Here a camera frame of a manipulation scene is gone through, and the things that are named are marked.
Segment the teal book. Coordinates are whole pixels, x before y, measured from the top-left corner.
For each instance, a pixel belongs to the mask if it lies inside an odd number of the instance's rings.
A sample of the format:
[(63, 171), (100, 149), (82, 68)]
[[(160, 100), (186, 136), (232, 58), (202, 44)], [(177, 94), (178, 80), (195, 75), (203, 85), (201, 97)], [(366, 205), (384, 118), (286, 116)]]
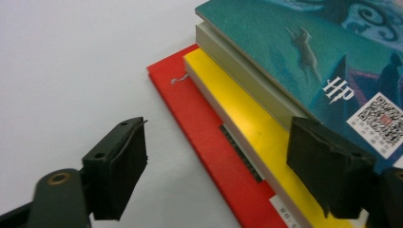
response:
[(314, 119), (403, 169), (403, 0), (208, 0), (197, 42), (284, 126)]

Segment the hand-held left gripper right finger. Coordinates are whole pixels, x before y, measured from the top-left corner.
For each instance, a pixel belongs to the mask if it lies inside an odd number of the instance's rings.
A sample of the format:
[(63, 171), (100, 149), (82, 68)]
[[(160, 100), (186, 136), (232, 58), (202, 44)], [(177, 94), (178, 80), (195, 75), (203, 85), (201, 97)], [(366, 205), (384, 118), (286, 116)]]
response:
[(364, 204), (362, 191), (374, 169), (374, 155), (321, 123), (294, 117), (286, 163), (326, 216), (359, 216)]

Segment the red book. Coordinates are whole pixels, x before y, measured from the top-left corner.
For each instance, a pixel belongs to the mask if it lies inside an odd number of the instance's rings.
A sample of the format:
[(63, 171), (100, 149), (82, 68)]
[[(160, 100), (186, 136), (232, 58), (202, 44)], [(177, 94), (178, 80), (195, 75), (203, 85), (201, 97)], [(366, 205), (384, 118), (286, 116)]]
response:
[(258, 181), (221, 131), (221, 118), (192, 80), (183, 57), (191, 45), (147, 67), (153, 85), (190, 142), (241, 228), (287, 228), (270, 202), (275, 192)]

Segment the yellow book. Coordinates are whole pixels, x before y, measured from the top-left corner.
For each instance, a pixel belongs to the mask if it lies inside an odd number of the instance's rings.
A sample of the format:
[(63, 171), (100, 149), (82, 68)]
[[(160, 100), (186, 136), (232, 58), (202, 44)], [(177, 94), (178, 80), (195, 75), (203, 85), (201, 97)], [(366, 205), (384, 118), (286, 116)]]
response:
[(286, 164), (289, 132), (202, 49), (186, 54), (183, 61), (186, 72), (220, 116), (228, 133), (275, 192), (269, 201), (289, 228), (366, 228), (366, 211), (356, 219), (324, 214)]

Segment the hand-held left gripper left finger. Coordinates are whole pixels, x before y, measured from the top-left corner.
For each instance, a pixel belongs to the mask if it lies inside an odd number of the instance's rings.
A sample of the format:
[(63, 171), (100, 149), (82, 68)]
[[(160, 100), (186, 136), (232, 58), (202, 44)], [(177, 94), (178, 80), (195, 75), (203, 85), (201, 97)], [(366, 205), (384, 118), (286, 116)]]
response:
[(118, 123), (83, 158), (89, 212), (119, 220), (147, 165), (143, 117)]

